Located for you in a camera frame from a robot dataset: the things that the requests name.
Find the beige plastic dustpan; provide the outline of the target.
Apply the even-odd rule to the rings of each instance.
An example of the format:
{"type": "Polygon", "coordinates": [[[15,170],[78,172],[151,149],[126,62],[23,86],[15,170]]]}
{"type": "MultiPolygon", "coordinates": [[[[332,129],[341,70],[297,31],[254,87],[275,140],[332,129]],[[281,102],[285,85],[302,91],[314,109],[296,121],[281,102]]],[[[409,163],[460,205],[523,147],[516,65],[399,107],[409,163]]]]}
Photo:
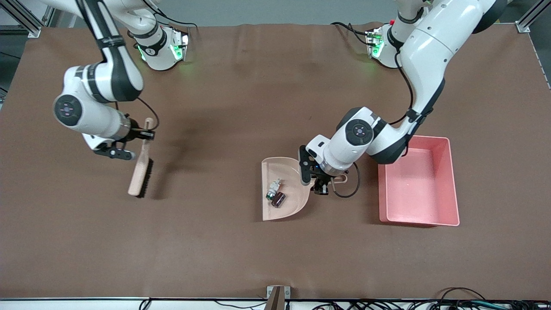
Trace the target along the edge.
{"type": "Polygon", "coordinates": [[[300,181],[299,161],[288,157],[270,157],[261,162],[262,176],[262,216],[264,221],[279,220],[292,216],[302,210],[310,196],[310,188],[314,184],[303,186],[300,181]],[[281,178],[278,192],[283,192],[287,198],[280,208],[274,208],[266,192],[270,183],[281,178]]]}

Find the beige brush with black bristles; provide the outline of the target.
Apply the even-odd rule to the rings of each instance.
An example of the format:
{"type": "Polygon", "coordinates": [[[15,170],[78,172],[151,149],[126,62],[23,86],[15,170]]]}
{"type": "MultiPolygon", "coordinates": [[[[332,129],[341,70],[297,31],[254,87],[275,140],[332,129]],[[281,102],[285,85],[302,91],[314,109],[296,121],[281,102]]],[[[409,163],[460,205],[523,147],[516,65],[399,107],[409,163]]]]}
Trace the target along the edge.
{"type": "MultiPolygon", "coordinates": [[[[145,128],[153,129],[153,119],[145,119],[145,128]]],[[[150,140],[143,140],[140,147],[140,152],[136,159],[134,170],[130,179],[130,184],[127,193],[136,198],[145,196],[146,188],[149,184],[149,179],[153,171],[154,161],[150,157],[150,140]]]]}

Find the white push-button switch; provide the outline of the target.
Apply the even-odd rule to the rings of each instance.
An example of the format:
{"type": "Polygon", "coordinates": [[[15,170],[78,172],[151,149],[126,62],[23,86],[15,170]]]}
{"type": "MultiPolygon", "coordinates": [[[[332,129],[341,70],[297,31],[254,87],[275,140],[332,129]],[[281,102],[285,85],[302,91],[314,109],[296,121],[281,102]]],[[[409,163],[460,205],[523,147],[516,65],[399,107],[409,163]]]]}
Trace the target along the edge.
{"type": "Polygon", "coordinates": [[[270,183],[268,190],[266,192],[266,196],[265,196],[266,199],[268,199],[269,201],[272,201],[275,198],[281,186],[281,183],[282,183],[281,178],[278,178],[270,183]]]}

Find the pink plastic bin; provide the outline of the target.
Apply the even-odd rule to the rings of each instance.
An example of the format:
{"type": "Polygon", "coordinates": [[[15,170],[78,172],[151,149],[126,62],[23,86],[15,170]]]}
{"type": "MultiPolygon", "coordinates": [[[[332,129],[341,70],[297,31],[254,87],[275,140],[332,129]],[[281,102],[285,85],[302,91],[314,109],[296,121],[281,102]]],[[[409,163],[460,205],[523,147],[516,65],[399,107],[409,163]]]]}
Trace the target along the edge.
{"type": "Polygon", "coordinates": [[[405,157],[378,165],[378,213],[390,224],[460,224],[449,139],[413,136],[405,157]]]}

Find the metal base connector plate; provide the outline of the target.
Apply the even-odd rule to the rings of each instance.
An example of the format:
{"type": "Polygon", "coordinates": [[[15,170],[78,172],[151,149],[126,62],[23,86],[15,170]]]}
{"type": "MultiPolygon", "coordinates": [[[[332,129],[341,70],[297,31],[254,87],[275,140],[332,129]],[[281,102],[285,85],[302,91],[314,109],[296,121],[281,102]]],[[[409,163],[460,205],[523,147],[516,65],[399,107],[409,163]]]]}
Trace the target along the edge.
{"type": "Polygon", "coordinates": [[[383,28],[379,27],[366,31],[365,38],[370,58],[378,59],[384,48],[383,28]]]}
{"type": "Polygon", "coordinates": [[[183,33],[177,29],[172,29],[170,49],[176,61],[184,61],[189,43],[188,33],[183,33]]]}

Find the metal bracket with brown post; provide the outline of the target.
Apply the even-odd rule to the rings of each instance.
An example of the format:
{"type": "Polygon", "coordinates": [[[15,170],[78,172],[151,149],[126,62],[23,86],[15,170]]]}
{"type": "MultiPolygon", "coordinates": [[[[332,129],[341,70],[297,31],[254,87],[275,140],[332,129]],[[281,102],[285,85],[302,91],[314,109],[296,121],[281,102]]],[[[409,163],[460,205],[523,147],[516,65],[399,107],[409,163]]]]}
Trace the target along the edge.
{"type": "Polygon", "coordinates": [[[267,286],[267,303],[264,310],[291,310],[291,287],[267,286]]]}

